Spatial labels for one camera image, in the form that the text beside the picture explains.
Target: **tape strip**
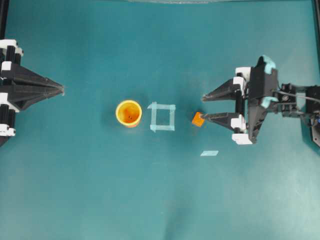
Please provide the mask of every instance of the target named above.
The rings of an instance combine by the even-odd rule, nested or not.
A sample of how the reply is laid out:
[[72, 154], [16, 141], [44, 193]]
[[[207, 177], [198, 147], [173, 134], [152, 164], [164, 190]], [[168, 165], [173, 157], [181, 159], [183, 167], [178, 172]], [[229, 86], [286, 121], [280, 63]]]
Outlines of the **tape strip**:
[[211, 157], [211, 156], [217, 156], [219, 151], [203, 151], [200, 155], [200, 157]]
[[[167, 104], [157, 104], [157, 102], [152, 102], [147, 109], [151, 109], [151, 124], [150, 129], [154, 132], [156, 130], [160, 131], [174, 131], [175, 130], [175, 110], [176, 105]], [[157, 110], [170, 110], [169, 113], [169, 125], [157, 125]]]

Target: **orange cube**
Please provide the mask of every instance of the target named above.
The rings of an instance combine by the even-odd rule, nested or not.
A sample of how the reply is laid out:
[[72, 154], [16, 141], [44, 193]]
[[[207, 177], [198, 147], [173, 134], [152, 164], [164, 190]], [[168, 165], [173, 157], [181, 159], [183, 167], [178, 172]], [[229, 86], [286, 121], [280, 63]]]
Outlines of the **orange cube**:
[[201, 118], [200, 116], [202, 115], [202, 112], [196, 112], [193, 119], [192, 119], [192, 124], [196, 125], [197, 127], [201, 127], [205, 120], [203, 118]]

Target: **screw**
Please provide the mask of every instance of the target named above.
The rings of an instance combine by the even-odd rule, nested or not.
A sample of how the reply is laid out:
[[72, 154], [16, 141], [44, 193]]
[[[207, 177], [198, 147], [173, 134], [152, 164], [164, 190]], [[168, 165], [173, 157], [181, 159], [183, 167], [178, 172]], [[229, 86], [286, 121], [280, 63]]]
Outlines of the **screw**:
[[282, 101], [288, 101], [289, 100], [289, 96], [288, 95], [283, 95], [282, 96]]

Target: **gripper jaw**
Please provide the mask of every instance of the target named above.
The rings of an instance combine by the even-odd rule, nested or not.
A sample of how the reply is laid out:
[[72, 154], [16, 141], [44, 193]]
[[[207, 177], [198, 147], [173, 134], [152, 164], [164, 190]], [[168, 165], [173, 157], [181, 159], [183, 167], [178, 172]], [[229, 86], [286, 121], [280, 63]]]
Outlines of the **gripper jaw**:
[[19, 110], [64, 92], [62, 85], [10, 61], [2, 63], [1, 78], [0, 92], [8, 93], [7, 100]]
[[246, 80], [241, 76], [235, 76], [224, 84], [202, 97], [203, 102], [219, 100], [236, 100], [236, 91], [245, 93]]
[[64, 93], [59, 83], [20, 66], [23, 55], [16, 40], [0, 40], [0, 147], [16, 135], [16, 113]]
[[236, 112], [222, 112], [222, 113], [207, 113], [203, 114], [201, 118], [207, 120], [208, 122], [219, 124], [231, 131], [234, 130], [232, 127], [232, 119], [237, 119], [239, 113]]

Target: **light blue tape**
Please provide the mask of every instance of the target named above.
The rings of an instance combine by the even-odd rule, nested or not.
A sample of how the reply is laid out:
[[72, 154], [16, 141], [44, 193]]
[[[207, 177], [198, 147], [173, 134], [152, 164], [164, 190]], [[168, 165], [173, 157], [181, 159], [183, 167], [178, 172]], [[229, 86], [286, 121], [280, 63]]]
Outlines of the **light blue tape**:
[[[156, 130], [160, 131], [174, 131], [175, 130], [175, 110], [176, 105], [171, 104], [157, 104], [157, 102], [152, 102], [147, 109], [151, 109], [151, 125], [150, 129], [154, 132]], [[157, 125], [157, 110], [170, 110], [169, 113], [169, 125]]]
[[203, 151], [200, 155], [200, 157], [214, 157], [217, 156], [219, 153], [219, 151], [215, 150], [215, 151]]
[[276, 98], [274, 96], [265, 96], [262, 98], [262, 102], [261, 102], [260, 106], [267, 109], [270, 106], [271, 101], [278, 102], [278, 98]]
[[272, 69], [276, 69], [276, 64], [274, 61], [272, 61], [272, 59], [266, 55], [262, 55], [264, 62], [266, 63], [265, 67], [264, 67], [264, 72], [266, 74], [271, 74], [272, 73]]

